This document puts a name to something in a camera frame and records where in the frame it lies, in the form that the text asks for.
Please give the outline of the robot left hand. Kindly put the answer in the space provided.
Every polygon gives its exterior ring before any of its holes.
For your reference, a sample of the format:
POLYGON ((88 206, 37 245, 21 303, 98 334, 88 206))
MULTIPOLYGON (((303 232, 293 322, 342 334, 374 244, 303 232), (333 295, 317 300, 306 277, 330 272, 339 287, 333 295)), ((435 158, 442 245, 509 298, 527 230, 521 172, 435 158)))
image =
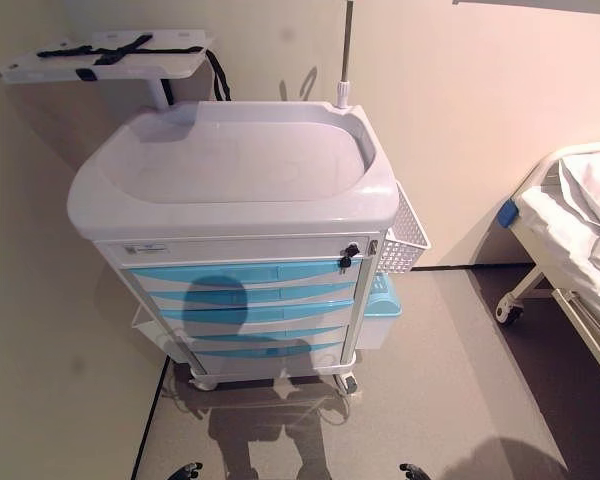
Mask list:
POLYGON ((168 480, 196 480, 200 478, 202 469, 200 462, 188 463, 172 473, 168 480))

